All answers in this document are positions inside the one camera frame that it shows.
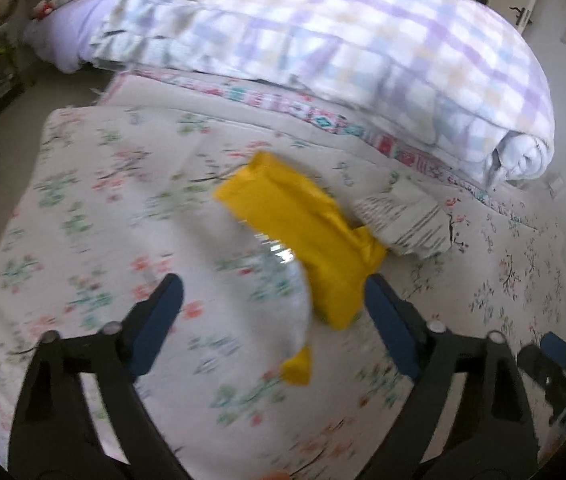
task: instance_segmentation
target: floral pattern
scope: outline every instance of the floral pattern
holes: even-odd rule
[[[16,294],[23,283],[34,276],[34,273],[43,269],[43,264],[31,254],[26,254],[20,259],[8,260],[5,270],[1,273],[0,288],[8,288],[12,294]]]
[[[48,176],[34,185],[34,189],[42,192],[43,196],[38,202],[39,207],[53,207],[63,202],[65,189],[70,184],[76,184],[77,170],[63,171],[52,176]]]
[[[263,406],[267,403],[277,404],[285,400],[285,388],[281,378],[267,372],[259,379],[255,386],[240,393],[235,386],[222,384],[215,393],[210,408],[221,410],[217,423],[229,426],[244,417],[251,426],[258,426],[263,422]]]
[[[54,148],[66,148],[72,144],[72,134],[82,124],[82,112],[75,108],[66,108],[57,115],[57,120],[48,125],[47,136],[41,142],[41,159],[47,160]]]
[[[213,198],[257,150],[311,168],[309,176],[346,216],[353,200],[400,178],[414,179],[441,204],[452,248],[428,260],[388,254],[379,269],[424,319],[466,335],[500,330],[513,352],[548,331],[566,334],[562,238],[547,214],[521,205],[521,193],[469,190],[441,165],[399,157],[401,148],[387,138],[376,146],[392,158],[362,160],[350,150],[358,143],[356,153],[369,153],[367,133],[349,112],[333,112],[313,97],[290,97],[300,105],[289,112],[266,108],[262,117],[273,127],[255,126],[242,105],[274,107],[266,93],[235,92],[241,106],[224,97],[227,88],[248,84],[221,85],[222,95],[213,94],[218,101],[188,100],[186,110],[126,103],[77,110],[71,142],[55,140],[42,155],[0,242],[1,461],[40,334],[86,335],[124,319],[175,272],[185,284],[183,306],[136,389],[181,462],[211,480],[228,480],[228,471],[229,480],[259,478],[279,467],[308,480],[359,473],[396,419],[410,381],[397,373],[365,311],[340,332],[317,319],[308,335],[302,324],[291,328],[289,313],[303,306],[306,289],[279,273],[250,229]],[[44,139],[64,120],[55,112]],[[179,133],[178,124],[193,130]],[[297,348],[292,332],[309,338],[307,386],[280,377]],[[96,386],[85,383],[85,391],[100,438],[115,453]],[[542,395],[533,388],[528,395],[543,439]],[[226,460],[230,443],[236,445]],[[211,455],[218,462],[205,459]]]

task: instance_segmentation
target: screw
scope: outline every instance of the screw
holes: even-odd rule
[[[435,334],[442,334],[445,332],[445,330],[448,329],[438,319],[432,319],[431,321],[428,321],[428,328],[430,329],[430,332],[434,332]]]
[[[109,323],[105,323],[103,328],[100,329],[105,335],[114,335],[118,334],[121,330],[123,330],[123,325],[118,321],[110,321]]]
[[[52,343],[60,338],[60,336],[60,333],[58,333],[56,330],[48,330],[41,336],[41,343]]]
[[[492,330],[492,332],[490,332],[487,336],[490,338],[492,342],[497,343],[499,345],[505,343],[505,335],[503,335],[498,330]]]

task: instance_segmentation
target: floral bedsheet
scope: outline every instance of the floral bedsheet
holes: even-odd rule
[[[397,179],[412,179],[436,198],[451,216],[451,250],[423,261],[389,254],[381,267],[426,319],[468,335],[501,330],[515,352],[549,330],[566,336],[562,237],[541,212],[534,213],[541,226],[530,226],[356,136],[271,110],[259,112],[256,126],[243,104],[152,83],[164,94],[180,92],[178,108],[140,106],[137,93],[136,105],[114,96],[105,106],[57,110],[45,124],[31,184],[0,242],[1,463],[39,336],[93,333],[176,272],[185,305],[136,387],[190,474],[356,476],[392,426],[410,381],[397,373],[365,312],[342,332],[313,321],[310,385],[281,381],[281,356],[255,319],[298,291],[271,286],[252,234],[212,197],[256,150],[306,172],[353,222],[353,201]],[[121,457],[95,384],[86,378],[84,385],[104,449]],[[527,380],[526,388],[543,438],[548,409]]]

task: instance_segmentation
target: bed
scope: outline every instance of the bed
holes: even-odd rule
[[[2,464],[39,336],[121,320],[167,272],[183,277],[185,306],[136,388],[194,478],[286,469],[346,480],[369,460],[410,382],[365,313],[341,332],[313,320],[310,384],[281,380],[269,341],[284,334],[260,333],[252,321],[298,291],[268,285],[253,234],[212,197],[257,150],[313,178],[352,224],[353,201],[397,179],[438,201],[452,248],[426,260],[388,254],[380,269],[425,319],[467,335],[499,330],[513,352],[549,331],[566,338],[562,235],[524,192],[477,188],[362,114],[306,94],[191,72],[126,72],[97,106],[50,115],[31,184],[0,240]],[[549,410],[525,382],[543,443]],[[85,388],[101,444],[124,459],[95,385]],[[444,440],[435,437],[435,454]]]

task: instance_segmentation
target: floor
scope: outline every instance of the floor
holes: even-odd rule
[[[35,68],[35,82],[0,115],[0,235],[29,184],[38,155],[41,127],[51,111],[89,106],[111,73],[85,68],[65,75],[54,67]]]

